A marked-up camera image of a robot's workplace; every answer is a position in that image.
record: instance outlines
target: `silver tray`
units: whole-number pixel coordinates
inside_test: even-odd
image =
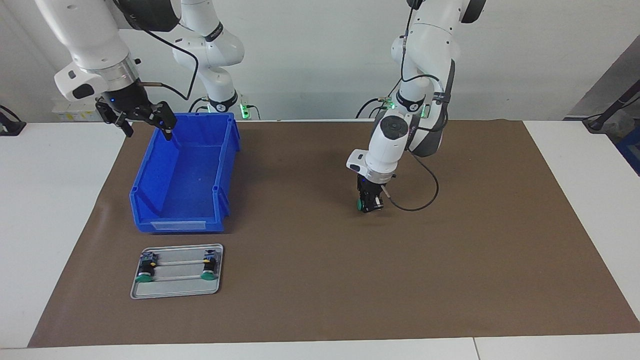
[[[205,252],[214,250],[216,255],[216,280],[206,281],[200,278]],[[190,295],[213,294],[220,288],[222,276],[222,255],[224,248],[220,244],[190,245],[172,247],[150,247],[143,252],[153,252],[158,256],[152,282],[136,282],[138,266],[131,286],[131,298],[156,299]]]

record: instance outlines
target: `blue storage bin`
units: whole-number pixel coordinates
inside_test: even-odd
[[[173,138],[156,129],[131,188],[143,233],[216,233],[229,215],[240,136],[232,113],[178,113]]]

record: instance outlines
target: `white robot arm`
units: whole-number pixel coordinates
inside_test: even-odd
[[[417,13],[408,33],[392,46],[402,79],[390,109],[377,116],[369,151],[355,150],[347,161],[347,167],[358,173],[364,213],[383,207],[382,186],[394,176],[404,151],[426,157],[438,150],[456,71],[453,32],[461,22],[476,21],[486,0],[426,0],[422,5],[423,1],[407,0],[412,13]],[[429,82],[435,92],[429,115],[422,117]]]
[[[152,104],[140,81],[127,44],[118,26],[147,31],[170,31],[180,21],[177,0],[35,0],[58,40],[67,47],[73,62],[55,75],[60,92],[76,101],[96,97],[103,120],[133,134],[129,120],[143,120],[170,139],[176,123],[166,102]],[[126,8],[136,19],[124,17]]]
[[[198,78],[207,89],[210,111],[233,112],[237,119],[246,118],[242,95],[234,88],[231,75],[222,69],[242,62],[244,46],[240,39],[224,28],[211,0],[182,0],[182,25],[193,34],[175,44],[197,56]],[[187,54],[174,49],[173,57],[193,70],[193,59]]]

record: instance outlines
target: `black cable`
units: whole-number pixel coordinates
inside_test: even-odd
[[[402,79],[399,79],[399,80],[398,80],[398,82],[397,82],[397,83],[396,83],[396,85],[391,89],[391,91],[389,92],[389,94],[387,95],[387,97],[391,97],[391,95],[394,93],[394,90],[398,87],[398,85],[400,85],[400,82],[401,82],[401,81],[402,81]],[[378,115],[380,115],[380,112],[381,112],[382,110],[384,110],[384,109],[385,109],[385,107],[384,107],[384,106],[380,106],[379,108],[376,108],[376,109],[378,109],[378,112],[376,113],[376,117],[378,117]]]
[[[442,122],[442,125],[438,126],[438,127],[434,127],[433,129],[427,129],[426,127],[418,127],[418,130],[425,130],[425,131],[430,131],[433,133],[437,133],[438,131],[443,130],[445,127],[447,127],[447,124],[449,123],[449,112],[447,111],[447,109],[443,109],[442,110],[444,113],[444,121]]]
[[[638,97],[636,97],[634,100],[629,101],[628,103],[626,103],[626,104],[625,104],[623,107],[621,107],[618,111],[620,111],[620,110],[622,110],[622,109],[625,109],[625,108],[628,108],[629,106],[633,105],[633,104],[634,104],[636,101],[638,101],[638,100],[640,100],[640,95],[639,95]],[[595,118],[595,117],[599,117],[599,116],[602,116],[602,115],[604,115],[604,113],[599,113],[599,114],[596,114],[596,115],[592,115],[592,116],[589,116],[589,117],[586,117],[586,118],[582,119],[582,121],[589,120],[589,119],[593,119],[593,118]]]
[[[205,98],[201,97],[199,99],[197,99],[196,101],[193,102],[193,104],[191,104],[191,106],[189,107],[189,113],[193,111],[193,108],[196,107],[196,105],[200,102],[200,101],[206,101]]]
[[[187,55],[189,55],[190,57],[192,57],[195,61],[196,67],[195,69],[193,69],[193,76],[191,77],[191,84],[189,85],[189,91],[187,92],[187,95],[183,95],[182,93],[180,93],[178,90],[170,87],[169,85],[165,85],[162,84],[163,88],[167,88],[169,90],[171,90],[172,92],[175,92],[176,94],[178,94],[178,96],[180,96],[181,98],[183,98],[184,100],[189,100],[189,98],[191,97],[191,92],[193,91],[193,85],[196,82],[196,77],[198,75],[198,68],[200,67],[200,62],[198,61],[198,57],[195,56],[194,54],[190,53],[189,51],[186,51],[185,49],[178,47],[176,45],[173,45],[172,43],[166,41],[165,39],[157,36],[156,34],[152,33],[151,31],[147,30],[147,29],[143,29],[142,26],[140,26],[140,24],[136,21],[135,16],[131,15],[129,12],[127,12],[126,10],[124,10],[124,8],[122,7],[122,5],[120,5],[120,2],[118,0],[112,0],[113,3],[115,4],[115,6],[118,8],[118,10],[120,10],[122,12],[122,14],[126,17],[128,17],[131,21],[133,21],[133,23],[135,23],[136,25],[138,25],[138,27],[146,32],[149,36],[151,36],[152,38],[162,42],[165,45],[168,45],[182,53],[185,53]]]
[[[391,91],[389,92],[389,94],[387,95],[387,97],[390,97],[393,93],[394,90],[398,87],[398,85],[400,85],[400,82],[402,81],[402,79],[399,79],[398,82],[396,83],[396,85],[394,86],[393,89],[391,89]]]
[[[369,101],[365,102],[365,104],[364,104],[364,105],[362,105],[362,107],[360,108],[360,111],[358,111],[358,114],[356,115],[356,119],[360,117],[360,114],[362,114],[362,112],[365,110],[365,108],[366,108],[369,104],[371,104],[371,103],[373,103],[373,102],[376,102],[376,101],[381,102],[381,100],[380,100],[379,98],[377,98],[377,97],[375,97],[375,98],[373,98],[373,99],[371,99],[371,100],[369,100]]]
[[[636,97],[635,100],[628,102],[626,105],[624,105],[623,107],[620,108],[620,110],[624,109],[624,108],[628,108],[629,106],[633,105],[636,101],[640,100],[640,96]]]
[[[369,118],[373,117],[373,112],[374,112],[374,111],[376,111],[376,110],[377,110],[377,111],[378,111],[378,114],[379,114],[381,110],[384,110],[384,108],[385,108],[384,106],[378,106],[377,108],[375,108],[375,109],[371,110],[371,113],[369,114]]]
[[[262,120],[262,117],[260,116],[260,109],[258,109],[258,107],[256,105],[247,105],[246,108],[247,109],[255,109],[255,111],[257,111],[257,113],[258,113],[258,120]]]
[[[6,112],[7,112],[7,114],[9,114],[9,115],[11,115],[11,116],[15,117],[15,118],[16,118],[16,120],[18,120],[19,122],[22,122],[22,120],[20,120],[20,118],[18,117],[18,115],[16,115],[13,111],[11,111],[11,109],[9,109],[9,108],[7,108],[7,107],[5,107],[5,106],[2,106],[2,105],[0,105],[0,109],[2,109],[2,110],[4,110],[4,111],[6,111]]]
[[[420,79],[420,78],[430,78],[430,79],[434,79],[435,81],[440,81],[440,79],[436,78],[435,76],[431,75],[431,74],[422,74],[422,75],[417,75],[412,77],[411,79],[405,79],[404,78],[404,56],[406,55],[406,40],[409,37],[409,27],[411,26],[411,18],[413,17],[413,8],[411,8],[411,11],[409,12],[409,19],[406,21],[406,29],[404,30],[404,41],[403,41],[403,46],[402,46],[402,62],[400,63],[400,81],[402,81],[403,83],[409,83],[413,80],[416,79]]]
[[[430,168],[427,167],[427,165],[423,164],[423,162],[420,161],[420,159],[418,159],[418,157],[414,154],[414,153],[410,153],[413,158],[415,159],[415,161],[418,161],[418,163],[420,165],[422,165],[423,168],[425,168],[429,174],[431,174],[431,177],[433,177],[434,182],[436,183],[436,192],[433,194],[433,198],[431,198],[431,200],[429,202],[427,202],[426,205],[421,206],[419,208],[416,209],[407,209],[407,208],[403,208],[402,206],[398,205],[392,198],[391,195],[389,195],[389,192],[387,191],[387,187],[385,185],[382,186],[382,190],[385,192],[385,195],[387,195],[387,197],[389,198],[389,201],[398,209],[402,210],[402,211],[409,211],[411,213],[414,213],[416,211],[420,211],[420,210],[424,210],[426,208],[428,208],[429,206],[431,206],[436,199],[438,198],[438,194],[440,194],[440,183],[438,182],[438,177],[436,176],[436,174],[434,174],[433,171],[431,171]]]

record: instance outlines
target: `brown paper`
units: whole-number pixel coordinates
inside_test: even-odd
[[[432,207],[356,209],[349,153],[371,124],[241,124],[225,234],[150,235],[129,190],[136,126],[30,347],[640,332],[637,318],[520,122],[451,122],[425,159]],[[420,206],[410,156],[388,186]],[[222,243],[215,295],[131,300],[145,247]]]

